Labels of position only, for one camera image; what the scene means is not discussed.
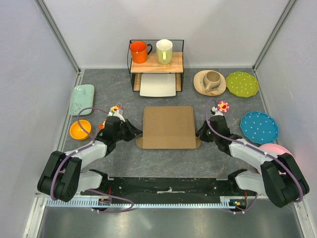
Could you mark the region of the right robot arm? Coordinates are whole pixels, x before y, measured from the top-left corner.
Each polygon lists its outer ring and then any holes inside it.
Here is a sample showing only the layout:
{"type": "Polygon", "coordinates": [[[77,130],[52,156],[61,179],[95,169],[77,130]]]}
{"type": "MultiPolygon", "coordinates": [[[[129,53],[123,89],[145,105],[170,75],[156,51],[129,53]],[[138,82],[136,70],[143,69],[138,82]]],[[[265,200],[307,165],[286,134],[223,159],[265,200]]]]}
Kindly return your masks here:
{"type": "Polygon", "coordinates": [[[271,154],[231,133],[224,116],[212,116],[204,121],[196,136],[203,142],[214,142],[220,151],[258,170],[258,173],[232,173],[233,179],[226,186],[232,195],[238,195],[243,190],[254,191],[266,195],[275,206],[281,208],[292,202],[301,202],[310,191],[292,155],[271,154]]]}

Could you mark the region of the brown cardboard paper box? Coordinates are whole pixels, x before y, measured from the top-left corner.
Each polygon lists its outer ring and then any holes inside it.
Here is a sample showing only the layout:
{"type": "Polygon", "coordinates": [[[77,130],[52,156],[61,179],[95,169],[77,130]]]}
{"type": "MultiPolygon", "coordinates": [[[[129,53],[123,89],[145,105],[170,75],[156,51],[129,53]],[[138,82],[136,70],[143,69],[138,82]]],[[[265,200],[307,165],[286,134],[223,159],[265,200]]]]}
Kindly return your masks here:
{"type": "Polygon", "coordinates": [[[136,139],[142,149],[197,149],[194,110],[191,106],[146,106],[143,134],[136,139]]]}

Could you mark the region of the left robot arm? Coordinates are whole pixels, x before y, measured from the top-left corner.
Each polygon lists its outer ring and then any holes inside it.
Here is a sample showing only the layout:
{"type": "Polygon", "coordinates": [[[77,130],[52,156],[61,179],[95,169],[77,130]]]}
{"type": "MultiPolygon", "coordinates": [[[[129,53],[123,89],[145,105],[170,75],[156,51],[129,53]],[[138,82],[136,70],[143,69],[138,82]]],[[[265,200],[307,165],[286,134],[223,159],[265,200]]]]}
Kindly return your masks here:
{"type": "Polygon", "coordinates": [[[52,200],[70,201],[78,192],[92,189],[96,194],[107,193],[109,184],[97,172],[81,173],[82,167],[109,155],[116,143],[129,142],[143,132],[129,120],[110,116],[105,126],[87,145],[68,152],[50,154],[37,184],[37,190],[52,200]]]}

